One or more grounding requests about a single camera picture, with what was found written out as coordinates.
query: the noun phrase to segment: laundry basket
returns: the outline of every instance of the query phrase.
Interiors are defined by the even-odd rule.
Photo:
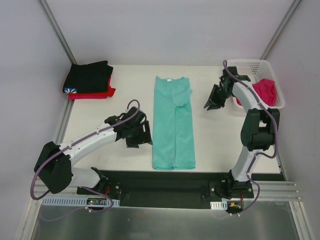
[[[270,79],[274,81],[276,91],[276,102],[274,106],[270,106],[271,109],[282,109],[285,106],[285,100],[281,92],[278,80],[275,73],[266,60],[258,59],[234,59],[227,61],[228,67],[236,67],[239,75],[247,75],[251,79],[251,83],[258,83],[261,79]],[[241,105],[237,103],[235,97],[233,97],[233,103],[243,109]]]

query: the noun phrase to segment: folded shirt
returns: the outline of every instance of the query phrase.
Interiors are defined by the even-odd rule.
[[[106,99],[107,97],[112,97],[115,94],[116,89],[110,87],[111,77],[108,80],[108,91],[96,92],[96,93],[69,93],[68,99]]]
[[[108,65],[108,61],[85,65],[72,64],[63,84],[63,92],[68,94],[108,92],[108,79],[113,69]]]

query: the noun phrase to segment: white table surface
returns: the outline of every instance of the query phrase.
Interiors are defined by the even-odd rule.
[[[203,107],[214,84],[222,74],[220,66],[160,66],[113,65],[111,87],[116,88],[113,97],[107,99],[75,100],[64,141],[73,140],[100,125],[106,118],[124,112],[131,99],[140,101],[153,129],[154,87],[156,76],[160,78],[190,79],[193,134],[196,165],[183,172],[228,172],[238,160],[242,149],[240,131],[245,111],[236,108],[231,99],[225,107],[206,111]],[[152,146],[126,148],[121,139],[106,145],[80,160],[75,167],[96,167],[100,170],[156,171],[152,168]],[[255,173],[279,173],[276,159],[262,156]]]

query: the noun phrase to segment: white wall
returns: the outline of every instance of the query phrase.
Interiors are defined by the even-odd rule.
[[[13,240],[62,116],[70,62],[36,0],[0,2],[0,56],[0,239]]]
[[[48,0],[79,64],[257,59],[293,0]]]
[[[319,0],[303,1],[268,58],[286,101],[279,124],[281,161],[289,179],[299,183],[316,239],[320,239],[319,11]]]

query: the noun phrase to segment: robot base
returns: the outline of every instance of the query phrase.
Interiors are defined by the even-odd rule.
[[[236,181],[231,170],[227,178],[223,182],[209,183],[210,196],[212,198],[218,196],[224,199],[241,198],[242,194],[246,199],[253,199],[254,191],[250,181]]]

